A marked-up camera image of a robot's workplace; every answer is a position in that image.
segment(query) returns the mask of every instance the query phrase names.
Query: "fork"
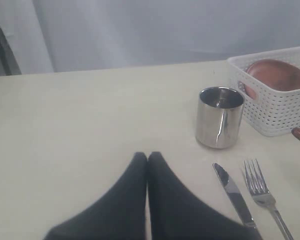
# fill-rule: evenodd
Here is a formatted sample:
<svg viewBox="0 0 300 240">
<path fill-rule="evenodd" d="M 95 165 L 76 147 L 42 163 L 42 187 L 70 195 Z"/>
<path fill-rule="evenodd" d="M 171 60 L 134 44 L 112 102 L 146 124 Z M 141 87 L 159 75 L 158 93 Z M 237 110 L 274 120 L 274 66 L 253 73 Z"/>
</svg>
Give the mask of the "fork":
<svg viewBox="0 0 300 240">
<path fill-rule="evenodd" d="M 284 220 L 276 208 L 276 200 L 270 193 L 257 159 L 243 160 L 245 183 L 252 199 L 260 206 L 269 210 L 276 224 L 279 226 L 285 240 L 293 240 Z"/>
</svg>

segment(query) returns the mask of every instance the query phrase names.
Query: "knife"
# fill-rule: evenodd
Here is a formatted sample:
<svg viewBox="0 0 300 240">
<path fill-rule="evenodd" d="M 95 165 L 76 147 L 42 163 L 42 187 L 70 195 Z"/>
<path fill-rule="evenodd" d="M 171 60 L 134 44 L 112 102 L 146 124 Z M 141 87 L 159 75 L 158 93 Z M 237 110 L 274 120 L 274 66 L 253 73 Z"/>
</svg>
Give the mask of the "knife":
<svg viewBox="0 0 300 240">
<path fill-rule="evenodd" d="M 237 187 L 234 180 L 219 164 L 214 163 L 213 167 L 220 179 L 220 182 L 226 194 L 228 195 L 232 205 L 238 213 L 243 225 L 248 228 L 249 233 L 251 234 L 254 240 L 263 240 L 257 229 L 255 221 L 252 218 L 251 213 L 246 205 L 246 202 L 242 197 L 239 188 Z"/>
</svg>

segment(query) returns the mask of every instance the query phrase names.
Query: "table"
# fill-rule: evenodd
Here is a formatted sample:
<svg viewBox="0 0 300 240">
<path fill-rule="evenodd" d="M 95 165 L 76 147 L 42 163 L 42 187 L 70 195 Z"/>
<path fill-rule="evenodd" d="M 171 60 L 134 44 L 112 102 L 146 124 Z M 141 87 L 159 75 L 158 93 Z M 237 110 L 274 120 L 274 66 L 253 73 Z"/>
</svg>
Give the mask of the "table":
<svg viewBox="0 0 300 240">
<path fill-rule="evenodd" d="M 300 240 L 300 141 L 262 136 L 245 121 L 232 148 L 195 140 L 199 91 L 224 85 L 224 61 L 0 77 L 0 240 L 43 239 L 100 198 L 136 151 L 161 151 L 196 196 L 240 222 L 213 170 L 219 163 L 264 239 L 283 239 L 241 174 L 243 158 L 258 158 L 277 208 Z"/>
</svg>

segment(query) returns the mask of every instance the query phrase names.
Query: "white curtain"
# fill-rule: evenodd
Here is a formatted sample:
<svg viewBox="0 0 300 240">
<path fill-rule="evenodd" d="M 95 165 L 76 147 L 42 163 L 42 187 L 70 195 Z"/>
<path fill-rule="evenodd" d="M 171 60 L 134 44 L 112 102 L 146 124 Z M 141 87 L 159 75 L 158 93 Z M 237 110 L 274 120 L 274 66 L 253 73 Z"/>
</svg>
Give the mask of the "white curtain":
<svg viewBox="0 0 300 240">
<path fill-rule="evenodd" d="M 300 0 L 0 0 L 23 74 L 220 60 L 300 46 Z"/>
</svg>

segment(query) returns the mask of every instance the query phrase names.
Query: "stainless steel cup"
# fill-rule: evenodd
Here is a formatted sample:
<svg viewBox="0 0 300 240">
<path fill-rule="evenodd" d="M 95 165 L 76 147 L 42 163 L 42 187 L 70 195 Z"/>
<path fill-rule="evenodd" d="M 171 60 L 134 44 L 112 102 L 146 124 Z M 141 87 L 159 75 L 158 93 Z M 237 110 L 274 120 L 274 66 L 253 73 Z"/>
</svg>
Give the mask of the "stainless steel cup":
<svg viewBox="0 0 300 240">
<path fill-rule="evenodd" d="M 215 149 L 234 145 L 244 103 L 244 96 L 228 87 L 214 86 L 201 91 L 196 119 L 197 140 Z"/>
</svg>

